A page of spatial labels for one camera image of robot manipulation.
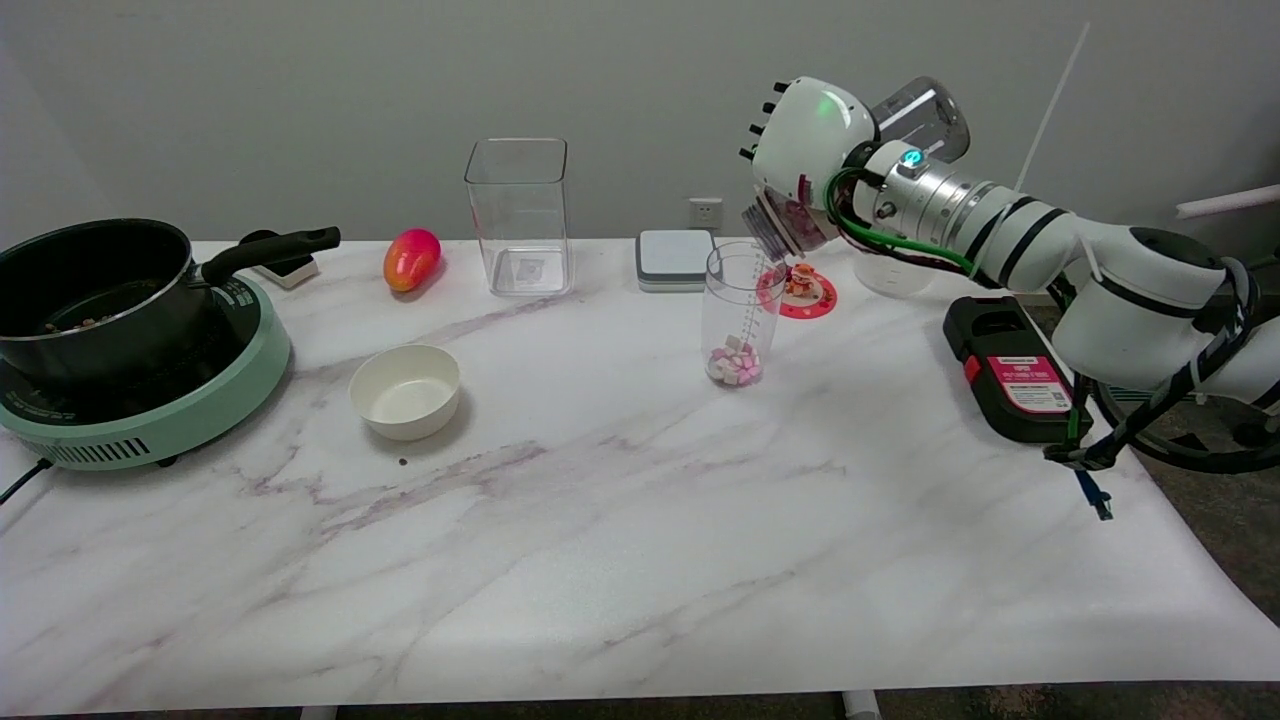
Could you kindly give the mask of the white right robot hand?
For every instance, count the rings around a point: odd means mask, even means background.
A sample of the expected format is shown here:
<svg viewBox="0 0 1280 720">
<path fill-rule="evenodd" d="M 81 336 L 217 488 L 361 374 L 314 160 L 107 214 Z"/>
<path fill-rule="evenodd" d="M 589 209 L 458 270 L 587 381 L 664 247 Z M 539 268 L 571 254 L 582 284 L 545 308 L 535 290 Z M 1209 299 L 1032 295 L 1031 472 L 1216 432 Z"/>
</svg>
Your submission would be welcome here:
<svg viewBox="0 0 1280 720">
<path fill-rule="evenodd" d="M 812 77 L 774 86 L 765 119 L 741 149 L 750 163 L 754 200 L 742 213 L 760 251 L 773 263 L 804 258 L 835 236 L 828 208 L 832 179 L 849 156 L 881 137 L 874 117 L 850 92 Z"/>
</svg>

